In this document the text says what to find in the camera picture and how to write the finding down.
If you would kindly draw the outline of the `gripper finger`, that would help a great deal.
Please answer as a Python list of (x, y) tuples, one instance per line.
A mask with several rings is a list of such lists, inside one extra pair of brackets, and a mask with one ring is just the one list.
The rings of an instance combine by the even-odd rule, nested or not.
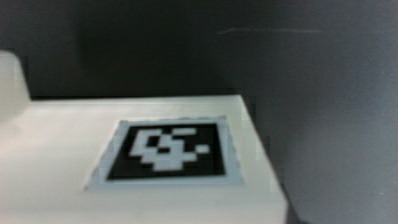
[(24, 112), (29, 95), (22, 65), (12, 52), (0, 50), (0, 125)]

